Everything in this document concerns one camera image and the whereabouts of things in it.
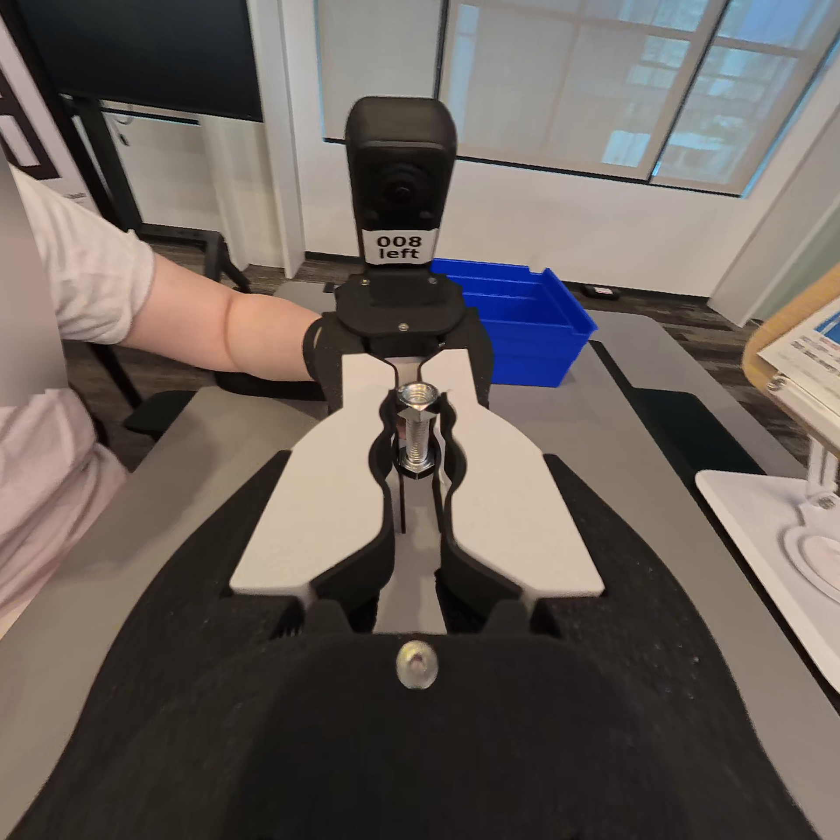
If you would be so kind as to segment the wooden board document stand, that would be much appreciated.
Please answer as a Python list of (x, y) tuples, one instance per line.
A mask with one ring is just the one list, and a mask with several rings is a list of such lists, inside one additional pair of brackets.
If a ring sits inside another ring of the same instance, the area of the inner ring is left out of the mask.
[(839, 266), (760, 326), (742, 357), (748, 381), (810, 441), (804, 479), (704, 470), (696, 486), (827, 684), (839, 691), (839, 414), (758, 351), (839, 298)]

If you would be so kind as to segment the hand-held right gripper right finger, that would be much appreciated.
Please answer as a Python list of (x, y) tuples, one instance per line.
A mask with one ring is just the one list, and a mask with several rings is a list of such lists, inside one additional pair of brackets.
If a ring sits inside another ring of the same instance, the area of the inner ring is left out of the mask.
[(551, 467), (559, 460), (466, 388), (440, 398), (438, 601), (446, 631), (476, 633), (502, 602), (594, 600), (606, 585)]

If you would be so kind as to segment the black white marker poster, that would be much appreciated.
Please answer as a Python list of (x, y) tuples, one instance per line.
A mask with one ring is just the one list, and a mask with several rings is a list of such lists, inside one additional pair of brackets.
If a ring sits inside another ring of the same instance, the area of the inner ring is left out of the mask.
[(100, 215), (101, 183), (64, 100), (20, 24), (1, 17), (1, 141), (7, 162)]

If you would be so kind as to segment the white cabinet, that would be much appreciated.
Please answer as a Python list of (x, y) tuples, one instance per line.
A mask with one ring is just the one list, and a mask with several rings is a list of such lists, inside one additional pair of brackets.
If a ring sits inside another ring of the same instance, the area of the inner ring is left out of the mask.
[(101, 102), (101, 110), (144, 222), (220, 230), (198, 117), (110, 100)]

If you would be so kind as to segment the large black monitor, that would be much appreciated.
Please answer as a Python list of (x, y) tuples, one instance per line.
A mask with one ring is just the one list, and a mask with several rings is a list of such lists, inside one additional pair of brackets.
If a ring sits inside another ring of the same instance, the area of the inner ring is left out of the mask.
[(13, 2), (59, 92), (261, 123), (246, 1)]

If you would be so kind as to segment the large steel bolt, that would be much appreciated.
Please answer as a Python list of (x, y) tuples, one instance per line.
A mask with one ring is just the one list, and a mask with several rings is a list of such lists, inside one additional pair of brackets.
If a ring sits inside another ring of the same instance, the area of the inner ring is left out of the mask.
[(397, 401), (401, 406), (399, 417), (405, 421), (405, 451), (402, 456), (411, 464), (429, 459), (429, 426), (439, 393), (423, 381), (406, 383), (398, 389)]

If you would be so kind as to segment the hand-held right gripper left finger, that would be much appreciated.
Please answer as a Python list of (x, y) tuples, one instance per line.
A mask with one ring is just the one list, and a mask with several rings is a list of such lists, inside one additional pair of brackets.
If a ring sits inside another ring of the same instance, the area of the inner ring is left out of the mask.
[(391, 387), (355, 387), (298, 440), (229, 580), (237, 595), (379, 599), (395, 565)]

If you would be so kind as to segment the blue plastic bin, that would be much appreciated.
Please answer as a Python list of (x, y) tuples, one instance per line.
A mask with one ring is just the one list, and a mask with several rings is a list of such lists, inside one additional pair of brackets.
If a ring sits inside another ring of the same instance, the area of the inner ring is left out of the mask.
[(477, 309), (494, 352), (493, 384), (560, 386), (597, 330), (551, 269), (436, 258), (433, 270)]

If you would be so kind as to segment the printed instruction poster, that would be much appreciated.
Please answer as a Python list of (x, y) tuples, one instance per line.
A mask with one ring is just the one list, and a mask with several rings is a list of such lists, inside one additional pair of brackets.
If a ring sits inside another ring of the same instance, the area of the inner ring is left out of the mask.
[(839, 414), (839, 299), (758, 351), (779, 374)]

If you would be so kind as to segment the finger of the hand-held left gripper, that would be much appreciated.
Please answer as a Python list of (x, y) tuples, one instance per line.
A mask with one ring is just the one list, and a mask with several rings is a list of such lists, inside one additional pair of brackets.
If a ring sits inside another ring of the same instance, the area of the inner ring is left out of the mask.
[(425, 361), (425, 383), (451, 403), (471, 402), (471, 364), (467, 350), (441, 350)]
[(395, 390), (396, 369), (367, 353), (348, 353), (341, 360), (341, 412), (379, 414)]

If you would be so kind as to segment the large window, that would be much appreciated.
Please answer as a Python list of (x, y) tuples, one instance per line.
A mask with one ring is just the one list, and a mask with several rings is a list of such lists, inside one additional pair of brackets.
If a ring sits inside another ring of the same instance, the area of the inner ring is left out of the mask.
[(838, 46), (834, 1), (319, 1), (325, 140), (439, 99), (462, 159), (739, 196)]

